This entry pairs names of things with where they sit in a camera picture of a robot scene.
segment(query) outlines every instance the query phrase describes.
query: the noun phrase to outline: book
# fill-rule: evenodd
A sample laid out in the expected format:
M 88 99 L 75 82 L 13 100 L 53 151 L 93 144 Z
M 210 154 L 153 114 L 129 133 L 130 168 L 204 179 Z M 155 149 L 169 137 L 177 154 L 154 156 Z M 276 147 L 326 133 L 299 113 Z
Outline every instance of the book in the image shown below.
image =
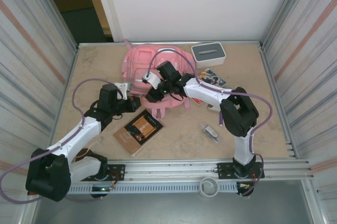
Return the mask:
M 134 157 L 163 127 L 150 112 L 144 110 L 113 136 Z
M 204 81 L 205 83 L 223 87 L 226 84 L 226 81 L 224 81 L 222 78 L 220 78 L 217 74 L 215 74 L 211 69 L 206 68 L 202 72 L 198 74 L 198 79 Z M 201 105 L 204 102 L 200 99 L 193 98 L 193 100 L 198 104 Z

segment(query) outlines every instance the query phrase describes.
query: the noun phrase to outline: pink backpack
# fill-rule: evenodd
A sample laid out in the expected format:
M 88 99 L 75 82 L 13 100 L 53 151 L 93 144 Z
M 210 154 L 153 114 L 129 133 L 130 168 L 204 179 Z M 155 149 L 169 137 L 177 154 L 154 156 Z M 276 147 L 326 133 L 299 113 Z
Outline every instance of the pink backpack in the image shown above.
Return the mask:
M 140 45 L 131 48 L 130 44 L 125 41 L 127 47 L 130 49 L 126 54 L 123 64 L 122 64 L 122 74 L 126 82 L 131 83 L 131 94 L 141 95 L 142 106 L 152 110 L 152 116 L 156 119 L 163 119 L 165 116 L 165 109 L 179 106 L 184 103 L 185 109 L 190 110 L 190 102 L 188 98 L 183 98 L 182 101 L 172 98 L 170 95 L 156 103 L 149 102 L 144 95 L 147 94 L 151 85 L 142 82 L 143 75 L 147 72 L 148 65 L 155 53 L 160 49 L 174 49 L 182 53 L 189 61 L 195 66 L 193 56 L 180 49 L 176 46 L 160 46 L 160 45 Z M 151 72 L 158 75 L 161 78 L 160 74 L 156 70 L 156 67 L 165 62 L 170 61 L 176 70 L 180 72 L 181 75 L 185 73 L 193 73 L 190 65 L 177 53 L 174 52 L 162 52 L 156 56 L 156 59 L 153 61 L 151 66 Z M 160 111 L 161 116 L 157 118 L 157 111 Z

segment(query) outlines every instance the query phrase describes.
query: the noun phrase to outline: doorway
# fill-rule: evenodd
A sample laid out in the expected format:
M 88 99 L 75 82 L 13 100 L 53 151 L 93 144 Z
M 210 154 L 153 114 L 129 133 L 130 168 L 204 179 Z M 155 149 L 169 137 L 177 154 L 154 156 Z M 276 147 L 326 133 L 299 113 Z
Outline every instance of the doorway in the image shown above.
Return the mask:
M 113 42 L 100 0 L 53 0 L 77 44 Z

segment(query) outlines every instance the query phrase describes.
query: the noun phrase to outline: orange stripe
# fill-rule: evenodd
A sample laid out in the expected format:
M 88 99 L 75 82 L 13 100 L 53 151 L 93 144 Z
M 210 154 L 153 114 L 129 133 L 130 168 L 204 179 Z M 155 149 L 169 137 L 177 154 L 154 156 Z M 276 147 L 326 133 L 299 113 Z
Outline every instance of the orange stripe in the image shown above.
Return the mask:
M 311 166 L 311 170 L 313 173 L 324 171 L 331 168 L 337 168 L 337 157 L 331 158 L 327 161 L 320 162 L 316 165 Z
M 8 170 L 13 166 L 13 164 L 9 164 L 7 162 L 0 161 L 0 170 Z M 28 171 L 24 168 L 16 168 L 15 170 L 12 171 L 13 173 L 19 174 L 19 175 L 24 175 L 27 176 Z
M 300 42 L 300 44 L 297 46 L 297 48 L 293 51 L 293 53 L 290 55 L 290 57 L 287 59 L 285 64 L 282 66 L 280 71 L 275 75 L 275 80 L 277 81 L 281 74 L 285 71 L 285 69 L 289 66 L 291 61 L 297 56 L 297 54 L 301 51 L 301 49 L 304 47 L 304 45 L 308 42 L 310 37 L 316 32 L 316 30 L 322 25 L 322 23 L 325 21 L 325 19 L 330 15 L 330 13 L 334 10 L 334 8 L 337 6 L 337 0 L 332 0 L 328 6 L 325 8 L 325 10 L 321 13 L 320 17 L 318 17 L 317 21 L 314 23 L 310 31 L 307 33 L 307 35 L 304 37 L 304 39 Z
M 5 3 L 0 0 L 0 9 L 7 16 L 7 18 L 12 22 L 12 24 L 17 28 L 17 30 L 21 33 L 21 35 L 26 39 L 26 41 L 30 44 L 30 46 L 36 51 L 38 56 L 44 61 L 44 63 L 49 67 L 49 69 L 55 74 L 58 80 L 61 81 L 62 84 L 65 83 L 65 79 L 58 72 L 58 70 L 53 66 L 53 64 L 48 60 L 47 56 L 43 53 L 37 43 L 32 39 L 32 37 L 28 34 L 28 32 L 24 29 L 24 27 L 19 23 L 19 21 L 15 18 L 13 13 L 9 10 L 9 8 L 5 5 Z

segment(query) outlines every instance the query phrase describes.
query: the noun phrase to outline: metal wall panel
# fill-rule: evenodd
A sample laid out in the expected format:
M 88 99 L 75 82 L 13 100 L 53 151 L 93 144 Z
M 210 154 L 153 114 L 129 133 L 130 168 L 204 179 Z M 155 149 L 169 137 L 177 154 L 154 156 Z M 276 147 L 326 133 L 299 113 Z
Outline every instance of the metal wall panel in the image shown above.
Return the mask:
M 49 0 L 0 0 L 0 170 L 49 144 L 76 44 Z M 27 166 L 3 181 L 26 195 Z M 0 223 L 19 222 L 21 206 L 0 197 Z
M 293 0 L 266 56 L 293 144 L 312 165 L 331 221 L 337 220 L 337 0 Z

